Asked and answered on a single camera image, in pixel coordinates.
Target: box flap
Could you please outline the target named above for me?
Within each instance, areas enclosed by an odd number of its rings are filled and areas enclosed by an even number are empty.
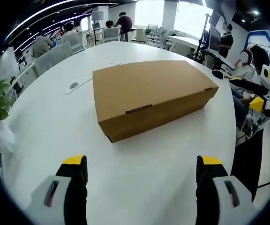
[[[100,122],[217,85],[188,62],[167,60],[94,71],[93,87]]]

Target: ceiling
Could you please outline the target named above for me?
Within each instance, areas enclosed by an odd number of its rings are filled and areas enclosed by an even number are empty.
[[[13,25],[14,29],[17,25],[22,23],[31,15],[34,15],[36,12],[45,9],[54,4],[63,2],[64,0],[33,0],[29,7],[27,7],[23,13],[19,16],[19,19]],[[192,2],[195,4],[203,5],[202,0],[184,0]],[[207,7],[214,8],[218,0],[205,0]],[[116,5],[132,3],[134,0],[66,0],[65,3],[59,4],[55,7],[45,10],[44,12],[34,16],[30,20],[26,21],[23,25],[17,28],[5,41],[4,47],[13,46],[14,49],[17,49],[15,52],[16,56],[21,54],[20,49],[23,49],[31,41],[34,40],[35,34],[39,30],[43,30],[46,27],[49,27],[45,31],[51,31],[63,24],[57,23],[59,21],[80,16],[76,18],[76,22],[80,21],[86,15],[82,15],[85,12],[90,13],[91,10],[99,5],[108,5],[109,7],[114,7]],[[269,28],[268,23],[265,21],[261,14],[259,16],[254,15],[252,12],[256,10],[257,7],[253,1],[246,0],[236,0],[236,13],[234,15],[233,21],[246,29],[247,31],[251,30],[262,30]]]

